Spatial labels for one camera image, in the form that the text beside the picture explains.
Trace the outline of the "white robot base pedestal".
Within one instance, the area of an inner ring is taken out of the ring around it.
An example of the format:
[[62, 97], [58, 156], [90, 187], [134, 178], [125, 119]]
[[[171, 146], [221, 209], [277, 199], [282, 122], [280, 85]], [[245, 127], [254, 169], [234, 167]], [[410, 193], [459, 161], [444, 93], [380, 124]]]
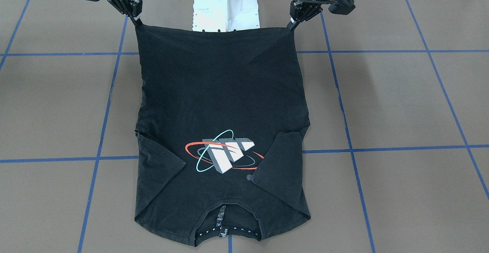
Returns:
[[193, 31], [231, 32], [258, 28], [258, 0], [193, 1]]

